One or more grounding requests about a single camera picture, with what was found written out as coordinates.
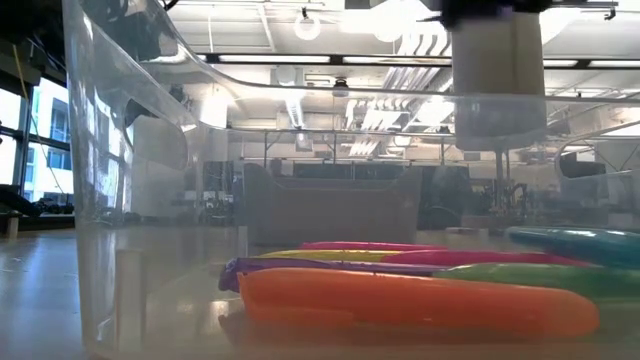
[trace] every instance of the floor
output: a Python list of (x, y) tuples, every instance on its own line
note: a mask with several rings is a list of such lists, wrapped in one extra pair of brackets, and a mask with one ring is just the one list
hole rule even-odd
[[(234, 310), (239, 301), (237, 294), (229, 297), (228, 294), (220, 293), (215, 289), (215, 282), (211, 281), (211, 278), (217, 278), (217, 276), (212, 273), (210, 266), (193, 266), (205, 262), (216, 265), (214, 270), (220, 270), (221, 265), (228, 260), (233, 251), (230, 244), (223, 244), (221, 240), (212, 240), (234, 238), (234, 234), (228, 233), (228, 230), (215, 228), (206, 229), (206, 231), (182, 228), (175, 229), (174, 232), (167, 228), (113, 231), (103, 229), (102, 233), (110, 234), (103, 239), (95, 234), (89, 235), (88, 238), (95, 241), (90, 242), (92, 245), (85, 245), (84, 251), (89, 251), (90, 254), (117, 256), (122, 249), (142, 248), (150, 259), (146, 264), (149, 272), (148, 293), (146, 309), (143, 309), (146, 312), (146, 335), (144, 336), (146, 345), (151, 345), (152, 349), (192, 351), (194, 356), (188, 357), (189, 359), (209, 359), (214, 350), (239, 347), (244, 351), (255, 348), (256, 339), (251, 338), (251, 335), (255, 334), (248, 333), (247, 329), (250, 327), (246, 327), (246, 320), (236, 316), (241, 314)], [(499, 241), (496, 243), (487, 240), (489, 243), (483, 243), (483, 240), (476, 236), (454, 235), (440, 240), (435, 236), (436, 234), (419, 235), (424, 235), (418, 237), (421, 243), (443, 241), (451, 248), (486, 248), (489, 245), (501, 248), (503, 246)], [(203, 246), (200, 239), (206, 239), (204, 243), (211, 243), (214, 246), (211, 248)], [(94, 263), (87, 266), (87, 270), (94, 272), (94, 280), (89, 285), (95, 285), (92, 287), (104, 290), (103, 295), (109, 293), (113, 296), (112, 292), (105, 290), (109, 288), (109, 279), (104, 275), (113, 271), (112, 260), (109, 260), (109, 256), (105, 256), (104, 259), (100, 257), (95, 259)], [(15, 243), (0, 244), (0, 359), (89, 359), (81, 341), (77, 264), (75, 231), (23, 233)], [(637, 354), (638, 348), (635, 344), (640, 344), (638, 342), (640, 335), (636, 333), (628, 338), (625, 346), (620, 346), (620, 343), (611, 339), (620, 338), (618, 330), (625, 328), (623, 323), (628, 323), (629, 327), (636, 327), (640, 323), (640, 311), (637, 308), (619, 307), (615, 310), (620, 314), (614, 314), (615, 317), (608, 316), (615, 319), (609, 324), (615, 331), (612, 331), (607, 338), (595, 342), (528, 344), (514, 348), (504, 346), (495, 348), (484, 345), (481, 347), (438, 346), (429, 347), (428, 351), (432, 355), (442, 355), (433, 356), (434, 358), (449, 359), (634, 358), (630, 355), (630, 351), (633, 350), (632, 352)], [(94, 320), (97, 321), (96, 328), (113, 327), (112, 324), (102, 326), (106, 322), (99, 321), (100, 319)], [(326, 353), (318, 352), (315, 358), (326, 359), (328, 354), (332, 354), (330, 352), (332, 349), (327, 350)], [(345, 352), (345, 349), (338, 349), (342, 355), (329, 357), (333, 359), (356, 357), (355, 354)], [(419, 350), (417, 354), (420, 356), (413, 356), (412, 353), (407, 352), (406, 358), (422, 358), (426, 349), (422, 347), (416, 349), (416, 351)], [(385, 353), (374, 351), (372, 348), (371, 352), (367, 353), (367, 358), (388, 359), (390, 354), (398, 355), (397, 350), (397, 348), (390, 348), (389, 351), (393, 352)], [(252, 356), (252, 359), (272, 358), (265, 357), (264, 355), (270, 353), (265, 353), (264, 350), (251, 353), (251, 355), (255, 354), (263, 356)], [(309, 353), (304, 354), (305, 358), (312, 358), (309, 357)], [(144, 360), (187, 359), (183, 353), (176, 355), (178, 354), (153, 353), (145, 356)], [(291, 356), (280, 356), (282, 353), (278, 355), (281, 359), (301, 358), (301, 353), (298, 352), (291, 352), (289, 354)], [(130, 358), (141, 359), (139, 355)]]
[(0, 358), (87, 359), (74, 231), (0, 244)]

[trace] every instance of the glass wall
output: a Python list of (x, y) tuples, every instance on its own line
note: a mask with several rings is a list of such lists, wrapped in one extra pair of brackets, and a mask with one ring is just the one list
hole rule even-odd
[(72, 205), (67, 89), (41, 79), (28, 91), (30, 111), (22, 96), (0, 89), (0, 184), (20, 185), (32, 202)]

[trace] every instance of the ceiling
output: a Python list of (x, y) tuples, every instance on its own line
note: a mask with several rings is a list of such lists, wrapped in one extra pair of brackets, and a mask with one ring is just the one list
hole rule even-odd
[[(192, 50), (199, 53), (398, 53), (400, 40), (380, 41), (372, 34), (379, 24), (372, 26), (359, 20), (369, 10), (344, 10), (344, 1), (182, 0), (169, 15)], [(617, 16), (611, 21), (604, 20), (606, 9), (583, 10), (576, 15), (545, 44), (545, 57), (640, 59), (640, 42), (632, 35), (640, 29), (640, 12), (635, 12), (640, 10), (640, 1), (618, 2)], [(294, 31), (303, 5), (309, 16), (320, 22), (320, 33), (314, 40), (303, 40)], [(242, 80), (270, 82), (269, 66), (218, 68)], [(303, 84), (331, 85), (322, 80), (326, 76), (346, 77), (352, 87), (380, 87), (387, 72), (388, 69), (379, 67), (313, 66), (305, 68), (304, 73), (305, 77), (313, 74), (311, 78), (316, 81), (305, 79)], [(545, 84), (548, 94), (571, 96), (580, 91), (594, 96), (607, 89), (640, 88), (640, 72), (551, 70), (545, 73)]]
[[(414, 20), (408, 21), (409, 24), (414, 24), (415, 19), (434, 14), (430, 13), (419, 0), (398, 1), (405, 1), (405, 4), (418, 4), (418, 7), (410, 11)], [(627, 5), (640, 3), (638, 0), (633, 1)], [(307, 14), (310, 18), (315, 18), (317, 23), (310, 24), (306, 23), (309, 21), (303, 21), (303, 24), (300, 24), (302, 6), (307, 8)], [(406, 30), (403, 28), (403, 24), (407, 23), (406, 14), (400, 16), (389, 9), (378, 12), (373, 12), (374, 10), (345, 10), (345, 0), (323, 0), (322, 2), (320, 0), (272, 0), (269, 2), (181, 0), (169, 15), (186, 43), (197, 53), (405, 54), (403, 51), (408, 46), (404, 47), (400, 36), (397, 36), (398, 39), (395, 41), (390, 39), (395, 37), (393, 31)], [(634, 29), (640, 29), (640, 12), (630, 10), (634, 9), (621, 6), (618, 15), (611, 21), (604, 20), (604, 16), (608, 13), (606, 9), (576, 10), (571, 12), (570, 18), (562, 13), (560, 15), (564, 16), (563, 18), (551, 18), (551, 22), (541, 20), (543, 38), (547, 37), (543, 48), (545, 58), (640, 59), (640, 43), (634, 41), (631, 35)], [(309, 36), (309, 33), (313, 33), (314, 27), (318, 26), (319, 32), (314, 39), (303, 39)], [(450, 55), (450, 52), (447, 52), (450, 49), (450, 36), (441, 27), (434, 23), (418, 23), (415, 26), (417, 26), (415, 29), (426, 35), (419, 37), (421, 42), (414, 47), (414, 53), (406, 55)], [(423, 49), (425, 53), (417, 54), (416, 49)], [(217, 64), (215, 67), (238, 80), (282, 84), (281, 81), (276, 80), (272, 65)], [(393, 71), (393, 68), (388, 67), (307, 66), (303, 68), (298, 66), (295, 84), (329, 87), (334, 84), (337, 77), (342, 77), (346, 78), (352, 89), (390, 88), (385, 80), (388, 80)], [(410, 71), (405, 74), (407, 82), (402, 83), (406, 84), (406, 87), (401, 84), (400, 87), (391, 88), (406, 90), (410, 85), (409, 80), (417, 77), (423, 69), (407, 68), (406, 71)], [(442, 92), (450, 88), (452, 76), (450, 69), (434, 70), (428, 74), (430, 76), (425, 76), (424, 82), (415, 84), (414, 88), (409, 90)], [(545, 85), (548, 95), (622, 98), (640, 93), (640, 71), (547, 70)], [(298, 100), (291, 100), (289, 93), (274, 101), (273, 98), (257, 90), (259, 89), (233, 86), (231, 96), (234, 98), (234, 105), (229, 106), (228, 109), (228, 121), (232, 126), (287, 128), (288, 125), (295, 126), (297, 112), (304, 113), (305, 125), (308, 128), (331, 129), (336, 123), (336, 116), (341, 118), (341, 124), (347, 124), (344, 128), (347, 130), (396, 129), (396, 131), (429, 132), (442, 124), (451, 124), (452, 103), (448, 103), (451, 108), (444, 106), (446, 104), (432, 106), (429, 105), (432, 100), (427, 97), (413, 95), (407, 100), (405, 96), (404, 100), (407, 101), (403, 101), (403, 99), (394, 98), (395, 95), (392, 94), (380, 99), (377, 96), (366, 93), (357, 94), (352, 91), (349, 98), (340, 98), (332, 97), (331, 93), (327, 95), (308, 91)], [(361, 99), (365, 99), (362, 106), (360, 106)], [(514, 115), (513, 118), (526, 122), (524, 115), (519, 113), (522, 110), (518, 110), (518, 105), (507, 100), (504, 106), (511, 107), (514, 114), (519, 114)], [(468, 108), (470, 104), (457, 103), (456, 106)], [(585, 120), (583, 114), (593, 109), (593, 103), (568, 104), (561, 101), (546, 104), (550, 124), (554, 123), (555, 117), (558, 117), (562, 119), (560, 122), (566, 123), (565, 127), (570, 128), (569, 131), (572, 134), (591, 133), (603, 127), (612, 126), (603, 124), (605, 121), (603, 119), (614, 119), (616, 106), (603, 107), (603, 104), (598, 104), (595, 108), (593, 115), (589, 113), (590, 118)], [(600, 114), (597, 108), (602, 108), (603, 113)], [(368, 118), (371, 113), (376, 114), (375, 120)], [(429, 121), (435, 119), (436, 125), (422, 120), (422, 113), (426, 114), (424, 118)], [(412, 126), (407, 125), (406, 121), (403, 122), (403, 116), (406, 117), (406, 114), (410, 114), (409, 117), (413, 118), (410, 121)], [(628, 121), (629, 116), (622, 116), (620, 124)], [(357, 127), (350, 127), (349, 124), (352, 122), (357, 123)], [(371, 139), (357, 137), (353, 140), (352, 149), (372, 146), (375, 148), (378, 145)], [(482, 146), (473, 145), (470, 148), (481, 149)]]

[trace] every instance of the concrete floor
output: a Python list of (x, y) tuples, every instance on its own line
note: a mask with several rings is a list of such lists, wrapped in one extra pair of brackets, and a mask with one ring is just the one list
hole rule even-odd
[(86, 359), (74, 231), (0, 245), (0, 359)]

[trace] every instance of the plastic container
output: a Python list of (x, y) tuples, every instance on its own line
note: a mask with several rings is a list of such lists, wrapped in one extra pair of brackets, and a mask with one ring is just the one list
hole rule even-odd
[[(627, 154), (615, 150), (626, 148), (629, 136), (594, 136), (635, 125), (637, 101), (354, 89), (336, 97), (327, 89), (242, 83), (190, 52), (159, 2), (122, 3), (63, 2), (83, 339), (90, 354), (154, 360), (541, 354), (545, 344), (487, 348), (473, 337), (425, 344), (403, 329), (364, 327), (328, 342), (265, 331), (246, 318), (237, 294), (217, 290), (210, 269), (305, 242), (533, 251), (512, 244), (500, 229), (635, 227), (635, 158), (625, 161)], [(366, 111), (378, 103), (382, 113), (385, 104), (399, 104), (400, 120), (411, 120), (420, 104), (444, 106), (464, 116), (464, 126), (495, 136), (456, 137), (455, 124), (452, 134), (436, 133), (438, 127), (344, 130), (349, 121), (364, 121), (361, 112), (345, 117), (347, 108)], [(301, 114), (304, 127), (292, 130), (289, 118)], [(248, 119), (275, 125), (240, 130)], [(517, 126), (541, 119), (546, 126)], [(608, 144), (597, 149), (589, 176), (562, 175), (570, 142)], [(603, 154), (617, 160), (610, 166), (600, 161)], [(445, 231), (466, 227), (484, 228), (488, 236)], [(554, 342), (548, 351), (586, 357), (598, 353), (594, 347), (613, 354), (636, 343), (636, 304), (600, 308), (600, 317), (593, 338)], [(387, 337), (402, 346), (380, 341)], [(356, 338), (369, 346), (344, 341)]]

